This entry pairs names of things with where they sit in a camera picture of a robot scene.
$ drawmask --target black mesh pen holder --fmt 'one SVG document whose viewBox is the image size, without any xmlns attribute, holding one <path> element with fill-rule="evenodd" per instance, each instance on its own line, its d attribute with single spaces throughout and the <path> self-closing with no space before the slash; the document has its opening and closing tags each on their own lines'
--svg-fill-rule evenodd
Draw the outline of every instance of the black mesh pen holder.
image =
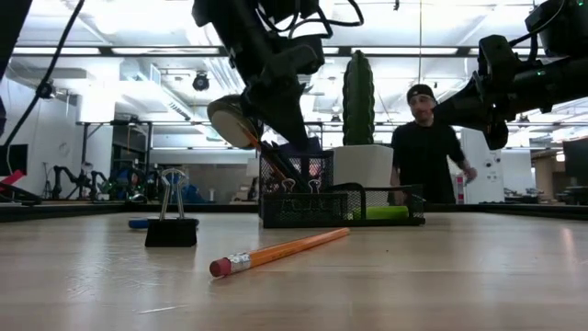
<svg viewBox="0 0 588 331">
<path fill-rule="evenodd" d="M 357 183 L 347 183 L 326 188 L 325 192 L 344 192 L 347 195 L 347 215 L 341 226 L 425 224 L 422 188 L 418 185 L 364 188 Z"/>
<path fill-rule="evenodd" d="M 339 227 L 347 211 L 345 193 L 270 193 L 260 216 L 266 229 Z"/>
<path fill-rule="evenodd" d="M 284 177 L 296 181 L 293 189 L 296 193 L 311 193 L 307 183 L 318 180 L 322 188 L 333 184 L 333 151 L 322 151 L 318 154 L 286 154 L 279 150 L 268 150 L 261 154 L 259 164 L 259 194 L 283 192 Z"/>
</svg>

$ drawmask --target binder clip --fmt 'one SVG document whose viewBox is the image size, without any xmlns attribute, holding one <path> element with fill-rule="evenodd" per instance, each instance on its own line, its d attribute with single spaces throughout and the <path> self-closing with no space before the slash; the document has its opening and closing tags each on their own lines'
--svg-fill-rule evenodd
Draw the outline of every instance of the binder clip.
<svg viewBox="0 0 588 331">
<path fill-rule="evenodd" d="M 178 175 L 175 183 L 170 183 L 167 175 Z M 187 218 L 184 214 L 184 202 L 182 201 L 182 186 L 187 182 L 187 176 L 178 169 L 166 169 L 161 174 L 165 185 L 165 196 L 162 201 L 162 211 L 159 218 L 149 220 L 145 247 L 191 247 L 197 242 L 196 228 L 199 221 L 195 218 Z M 179 217 L 166 216 L 167 205 L 172 192 L 177 197 L 177 210 Z"/>
</svg>

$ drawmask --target pink eraser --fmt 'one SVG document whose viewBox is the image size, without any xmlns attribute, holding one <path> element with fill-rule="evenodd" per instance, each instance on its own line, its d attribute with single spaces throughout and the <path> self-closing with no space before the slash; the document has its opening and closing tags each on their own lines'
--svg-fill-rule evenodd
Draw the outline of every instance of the pink eraser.
<svg viewBox="0 0 588 331">
<path fill-rule="evenodd" d="M 227 257 L 218 259 L 210 263 L 210 273 L 213 277 L 222 277 L 231 275 L 231 261 Z"/>
</svg>

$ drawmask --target black robotic arm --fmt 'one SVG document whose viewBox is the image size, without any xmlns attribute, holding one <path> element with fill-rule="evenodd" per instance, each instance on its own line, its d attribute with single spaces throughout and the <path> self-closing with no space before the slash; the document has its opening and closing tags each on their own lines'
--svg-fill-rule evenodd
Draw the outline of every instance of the black robotic arm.
<svg viewBox="0 0 588 331">
<path fill-rule="evenodd" d="M 330 38 L 330 24 L 358 26 L 363 23 L 333 22 L 319 7 L 319 0 L 195 0 L 192 16 L 199 27 L 211 23 L 217 30 L 230 62 L 245 82 L 241 107 L 245 116 L 261 120 L 293 145 L 303 149 L 308 141 L 300 113 L 304 86 L 297 74 L 314 74 L 324 64 L 322 39 Z M 292 32 L 315 13 L 327 31 L 292 39 Z M 289 37 L 280 37 L 277 24 L 293 17 Z M 526 19 L 529 34 L 508 41 L 492 35 L 480 40 L 479 69 L 469 83 L 435 108 L 435 120 L 482 131 L 491 149 L 508 140 L 506 122 L 516 114 L 588 97 L 588 6 L 582 0 L 548 0 Z M 536 60 L 537 35 L 549 64 Z M 531 38 L 532 51 L 519 59 L 513 47 Z"/>
</svg>

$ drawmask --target potted cactus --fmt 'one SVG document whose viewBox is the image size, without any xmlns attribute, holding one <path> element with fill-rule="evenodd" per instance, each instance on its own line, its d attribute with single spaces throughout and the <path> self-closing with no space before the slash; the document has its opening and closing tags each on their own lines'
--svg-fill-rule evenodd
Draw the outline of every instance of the potted cactus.
<svg viewBox="0 0 588 331">
<path fill-rule="evenodd" d="M 390 185 L 392 149 L 374 144 L 375 88 L 369 60 L 356 51 L 343 84 L 343 145 L 334 149 L 334 184 Z"/>
</svg>

